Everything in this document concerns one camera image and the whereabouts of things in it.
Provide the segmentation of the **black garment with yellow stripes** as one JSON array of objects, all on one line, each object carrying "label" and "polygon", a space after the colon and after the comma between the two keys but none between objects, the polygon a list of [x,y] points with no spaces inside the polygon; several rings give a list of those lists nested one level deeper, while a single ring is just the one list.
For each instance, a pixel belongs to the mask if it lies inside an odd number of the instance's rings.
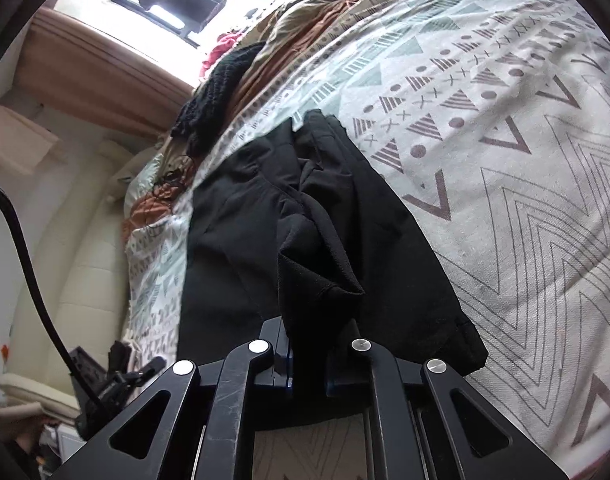
[{"label": "black garment with yellow stripes", "polygon": [[306,345],[354,335],[462,375],[487,350],[416,219],[332,116],[244,145],[194,191],[177,354],[224,358],[282,318]]}]

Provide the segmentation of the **cream upholstered headboard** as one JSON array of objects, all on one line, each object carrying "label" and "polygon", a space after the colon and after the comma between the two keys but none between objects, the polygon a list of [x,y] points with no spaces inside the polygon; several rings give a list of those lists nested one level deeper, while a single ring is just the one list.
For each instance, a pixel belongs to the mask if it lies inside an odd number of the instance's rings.
[{"label": "cream upholstered headboard", "polygon": [[[67,348],[104,361],[122,336],[128,271],[122,220],[126,189],[153,157],[104,140],[81,146],[64,164],[46,158],[30,176],[0,165],[0,186],[22,219],[40,290]],[[66,366],[32,305],[0,216],[0,390],[9,404],[38,402],[62,419],[78,403]]]}]

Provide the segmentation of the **dark knitted sweater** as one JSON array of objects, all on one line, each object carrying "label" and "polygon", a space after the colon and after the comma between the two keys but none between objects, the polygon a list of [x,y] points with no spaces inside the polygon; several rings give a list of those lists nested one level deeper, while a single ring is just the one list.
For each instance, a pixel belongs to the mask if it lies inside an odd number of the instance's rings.
[{"label": "dark knitted sweater", "polygon": [[265,44],[258,42],[227,53],[183,105],[170,136],[186,141],[189,157],[203,157],[212,149],[224,126],[233,93],[263,47]]}]

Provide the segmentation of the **patterned white bed cover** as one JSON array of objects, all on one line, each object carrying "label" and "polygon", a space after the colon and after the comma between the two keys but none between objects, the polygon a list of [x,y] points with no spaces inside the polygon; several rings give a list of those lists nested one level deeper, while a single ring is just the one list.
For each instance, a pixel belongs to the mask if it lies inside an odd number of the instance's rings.
[{"label": "patterned white bed cover", "polygon": [[576,0],[358,0],[244,103],[171,211],[128,188],[134,365],[175,359],[194,188],[318,108],[406,205],[488,350],[472,385],[575,479],[610,449],[610,43]]}]

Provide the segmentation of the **left brown curtain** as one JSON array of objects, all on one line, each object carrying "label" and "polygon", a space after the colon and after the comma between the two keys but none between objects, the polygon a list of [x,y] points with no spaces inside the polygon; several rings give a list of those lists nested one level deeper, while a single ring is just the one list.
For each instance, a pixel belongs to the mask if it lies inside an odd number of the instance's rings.
[{"label": "left brown curtain", "polygon": [[148,139],[171,128],[192,94],[141,55],[47,8],[29,25],[14,86],[67,115]]}]

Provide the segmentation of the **red cloth on windowsill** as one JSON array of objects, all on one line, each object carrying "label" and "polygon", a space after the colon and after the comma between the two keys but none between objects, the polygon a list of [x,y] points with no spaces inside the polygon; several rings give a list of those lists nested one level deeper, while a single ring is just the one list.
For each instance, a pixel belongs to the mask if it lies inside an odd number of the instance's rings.
[{"label": "red cloth on windowsill", "polygon": [[242,30],[232,29],[228,32],[223,32],[216,39],[216,44],[213,49],[208,52],[206,58],[204,58],[201,69],[200,77],[205,78],[207,73],[212,67],[222,58],[225,54],[230,52],[240,41],[244,32]]}]

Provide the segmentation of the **brown and beige duvet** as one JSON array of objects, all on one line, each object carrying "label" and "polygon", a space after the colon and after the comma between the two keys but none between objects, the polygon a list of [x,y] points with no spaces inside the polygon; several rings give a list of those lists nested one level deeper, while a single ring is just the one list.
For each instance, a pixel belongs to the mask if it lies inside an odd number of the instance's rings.
[{"label": "brown and beige duvet", "polygon": [[[337,18],[358,2],[288,0],[257,22],[231,50],[258,42],[265,44],[235,89],[219,136],[234,116],[242,112],[274,77],[305,53]],[[186,154],[186,141],[173,139],[169,130],[160,152],[143,168],[139,180],[134,182],[134,197],[125,200],[127,212],[122,222],[122,239],[128,240],[135,230],[152,226],[169,216],[174,203],[186,192],[205,157],[189,157]]]}]

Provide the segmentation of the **beige cloth wall cover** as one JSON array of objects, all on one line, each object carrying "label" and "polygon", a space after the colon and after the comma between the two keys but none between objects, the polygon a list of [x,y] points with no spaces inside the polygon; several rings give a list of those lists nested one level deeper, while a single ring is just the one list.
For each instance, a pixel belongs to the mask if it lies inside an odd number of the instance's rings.
[{"label": "beige cloth wall cover", "polygon": [[58,136],[0,105],[0,165],[30,176],[60,142]]}]

